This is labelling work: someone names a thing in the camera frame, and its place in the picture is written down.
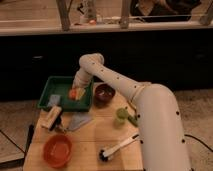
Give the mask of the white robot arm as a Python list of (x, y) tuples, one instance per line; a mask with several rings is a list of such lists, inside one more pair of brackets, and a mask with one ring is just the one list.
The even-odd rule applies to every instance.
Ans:
[(145, 171), (191, 171), (181, 112), (164, 85), (144, 86), (104, 66), (100, 53), (79, 59), (74, 87), (86, 87), (96, 76), (136, 106), (142, 165)]

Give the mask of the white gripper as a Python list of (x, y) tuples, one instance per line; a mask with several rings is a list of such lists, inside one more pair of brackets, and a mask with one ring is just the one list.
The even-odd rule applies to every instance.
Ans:
[(84, 88), (89, 85), (92, 78), (93, 78), (93, 76), (91, 74), (87, 73), (84, 69), (79, 69), (76, 72), (72, 87), (78, 88), (77, 95), (76, 95), (77, 100), (80, 100), (84, 96), (84, 94), (86, 92), (86, 90)]

